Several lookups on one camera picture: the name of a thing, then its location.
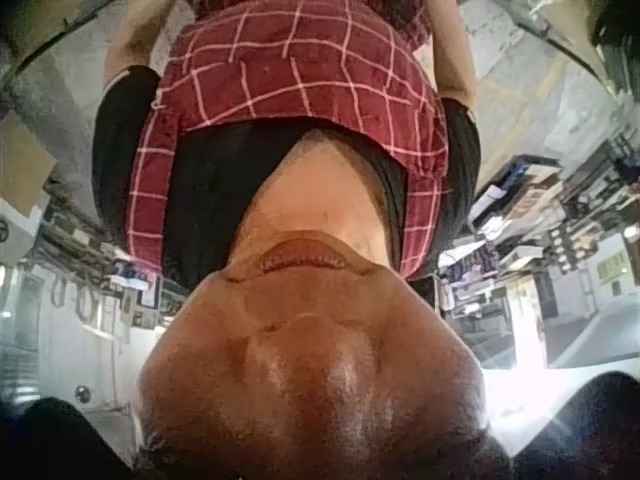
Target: mouth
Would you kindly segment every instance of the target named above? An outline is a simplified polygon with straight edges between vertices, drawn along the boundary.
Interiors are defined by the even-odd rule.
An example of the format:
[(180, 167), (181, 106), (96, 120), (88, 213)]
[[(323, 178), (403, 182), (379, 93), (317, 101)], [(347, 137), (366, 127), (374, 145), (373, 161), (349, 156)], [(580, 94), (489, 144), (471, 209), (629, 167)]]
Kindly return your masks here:
[(312, 239), (291, 239), (279, 243), (259, 258), (256, 269), (265, 275), (293, 267), (351, 270), (344, 255)]

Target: cardboard box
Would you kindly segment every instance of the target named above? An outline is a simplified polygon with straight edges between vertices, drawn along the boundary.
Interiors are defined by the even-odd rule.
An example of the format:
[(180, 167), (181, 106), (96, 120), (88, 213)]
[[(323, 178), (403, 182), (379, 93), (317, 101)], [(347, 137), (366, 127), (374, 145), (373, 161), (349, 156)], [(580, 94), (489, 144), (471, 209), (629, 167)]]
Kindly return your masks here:
[(35, 135), (10, 112), (0, 124), (0, 198), (29, 218), (54, 164)]

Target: checkered shirt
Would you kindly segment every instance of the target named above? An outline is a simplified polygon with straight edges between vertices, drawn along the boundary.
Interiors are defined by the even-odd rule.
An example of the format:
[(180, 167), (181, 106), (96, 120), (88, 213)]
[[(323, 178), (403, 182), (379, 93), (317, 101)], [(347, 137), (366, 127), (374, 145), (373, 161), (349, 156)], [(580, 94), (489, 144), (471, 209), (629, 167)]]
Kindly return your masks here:
[(173, 46), (138, 145), (131, 255), (161, 271), (181, 135), (307, 116), (366, 135), (407, 169), (400, 274), (409, 278), (429, 251), (447, 172), (442, 104), (412, 55), (429, 34), (424, 0), (409, 1), (418, 3), (414, 19), (394, 29), (375, 0), (194, 0), (196, 21)]

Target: hair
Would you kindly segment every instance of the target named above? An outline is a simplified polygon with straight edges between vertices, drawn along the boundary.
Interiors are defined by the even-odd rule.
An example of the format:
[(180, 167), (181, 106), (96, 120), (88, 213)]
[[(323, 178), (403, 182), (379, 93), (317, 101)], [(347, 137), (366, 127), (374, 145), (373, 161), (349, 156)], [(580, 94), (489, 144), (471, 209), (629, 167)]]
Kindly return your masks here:
[[(483, 435), (479, 440), (461, 445), (439, 445), (417, 462), (393, 465), (388, 474), (363, 475), (366, 478), (422, 480), (429, 479), (491, 479), (508, 480), (513, 477), (512, 462), (502, 445), (493, 437)], [(141, 448), (133, 459), (133, 478), (145, 480), (172, 480), (185, 478), (212, 478), (232, 480), (239, 474), (225, 471), (216, 465), (192, 465), (162, 449)]]

